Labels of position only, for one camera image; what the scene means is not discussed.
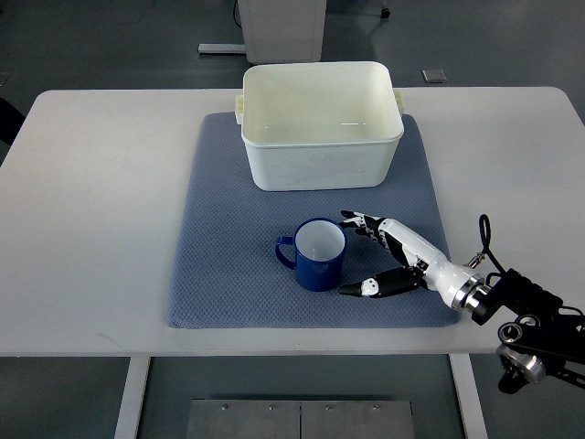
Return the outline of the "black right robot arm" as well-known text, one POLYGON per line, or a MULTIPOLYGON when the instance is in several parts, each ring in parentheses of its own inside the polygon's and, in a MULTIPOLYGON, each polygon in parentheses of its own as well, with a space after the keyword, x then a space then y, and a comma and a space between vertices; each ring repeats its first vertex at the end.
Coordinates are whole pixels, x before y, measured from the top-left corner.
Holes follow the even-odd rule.
POLYGON ((479 230, 483 248, 470 265, 475 268, 487 258, 495 271, 473 285, 465 307, 480 326, 503 307, 516 315, 497 330, 501 345, 496 353, 504 368, 498 389, 515 394, 546 377, 582 389, 584 375, 568 369, 567 364, 584 363, 584 312, 565 305, 518 271, 506 270, 490 249, 491 224, 485 214, 479 217, 479 230))

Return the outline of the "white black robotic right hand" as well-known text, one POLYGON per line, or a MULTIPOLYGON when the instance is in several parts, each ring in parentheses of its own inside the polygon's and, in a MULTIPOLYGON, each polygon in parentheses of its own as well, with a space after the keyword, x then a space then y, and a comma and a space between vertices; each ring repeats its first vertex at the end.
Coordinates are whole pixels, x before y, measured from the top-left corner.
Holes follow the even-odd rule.
POLYGON ((480 308, 484 279, 468 266, 457 265, 396 219, 379 218, 343 210, 340 226, 352 228, 389 251, 400 267, 376 274, 355 284, 339 287, 339 293, 356 297, 383 298, 418 288, 436 291, 450 308, 474 312, 480 308))

